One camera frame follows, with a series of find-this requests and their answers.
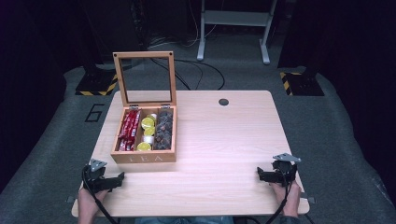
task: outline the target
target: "wooden table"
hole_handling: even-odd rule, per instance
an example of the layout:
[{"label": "wooden table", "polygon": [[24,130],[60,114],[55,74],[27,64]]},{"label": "wooden table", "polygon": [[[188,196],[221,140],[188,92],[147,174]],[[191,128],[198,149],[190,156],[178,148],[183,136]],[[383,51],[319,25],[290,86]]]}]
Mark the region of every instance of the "wooden table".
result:
[{"label": "wooden table", "polygon": [[[221,98],[229,104],[220,105]],[[107,162],[106,178],[125,172],[122,187],[105,198],[111,216],[270,215],[278,208],[272,188],[257,175],[258,166],[272,171],[273,156],[290,153],[269,91],[177,91],[177,162],[170,163],[114,162],[121,110],[116,92],[92,153]],[[299,213],[308,210],[301,199]],[[77,202],[72,214],[78,216]]]}]

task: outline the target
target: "white metal shelf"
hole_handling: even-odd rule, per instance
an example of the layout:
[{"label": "white metal shelf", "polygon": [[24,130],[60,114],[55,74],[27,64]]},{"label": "white metal shelf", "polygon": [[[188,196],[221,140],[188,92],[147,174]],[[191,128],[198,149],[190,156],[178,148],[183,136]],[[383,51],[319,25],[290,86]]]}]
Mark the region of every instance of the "white metal shelf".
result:
[{"label": "white metal shelf", "polygon": [[260,49],[262,51],[262,62],[270,63],[268,50],[266,46],[269,30],[271,27],[276,1],[273,0],[269,12],[240,12],[240,11],[216,11],[205,10],[205,0],[202,0],[201,9],[201,39],[198,48],[197,60],[204,59],[205,52],[205,26],[207,24],[220,25],[243,25],[243,26],[260,26],[265,27],[262,39],[260,39]]}]

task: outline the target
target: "red wrapper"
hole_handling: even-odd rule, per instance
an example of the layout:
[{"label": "red wrapper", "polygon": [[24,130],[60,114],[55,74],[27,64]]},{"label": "red wrapper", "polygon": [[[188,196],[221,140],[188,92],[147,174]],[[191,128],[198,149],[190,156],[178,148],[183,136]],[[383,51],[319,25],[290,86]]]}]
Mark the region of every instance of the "red wrapper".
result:
[{"label": "red wrapper", "polygon": [[128,135],[128,129],[133,125],[133,120],[136,116],[136,111],[131,110],[124,118],[122,127],[119,133],[119,138],[125,138]]},{"label": "red wrapper", "polygon": [[136,139],[136,132],[137,127],[139,125],[139,118],[140,118],[140,110],[136,111],[134,119],[131,121],[131,125],[128,129],[128,135],[126,139],[126,150],[133,151],[134,150],[134,141]]},{"label": "red wrapper", "polygon": [[125,139],[120,140],[120,148],[119,151],[125,151]]}]

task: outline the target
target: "black curtain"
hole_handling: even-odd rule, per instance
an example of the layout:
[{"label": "black curtain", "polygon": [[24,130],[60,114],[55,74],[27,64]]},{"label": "black curtain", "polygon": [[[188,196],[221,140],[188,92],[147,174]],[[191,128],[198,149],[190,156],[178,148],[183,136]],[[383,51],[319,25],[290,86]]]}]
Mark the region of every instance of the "black curtain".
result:
[{"label": "black curtain", "polygon": [[278,64],[314,67],[330,80],[365,159],[380,174],[393,204],[395,8],[390,0],[298,0]]},{"label": "black curtain", "polygon": [[101,60],[77,0],[0,1],[0,41],[2,191],[62,102],[64,73]]}]

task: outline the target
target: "wooden tea box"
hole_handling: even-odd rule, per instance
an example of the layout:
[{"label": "wooden tea box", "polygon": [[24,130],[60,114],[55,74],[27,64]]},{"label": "wooden tea box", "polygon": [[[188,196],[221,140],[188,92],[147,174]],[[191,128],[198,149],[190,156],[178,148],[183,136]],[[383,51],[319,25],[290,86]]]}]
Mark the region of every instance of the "wooden tea box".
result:
[{"label": "wooden tea box", "polygon": [[172,51],[114,52],[123,104],[116,163],[175,162],[177,99]]}]

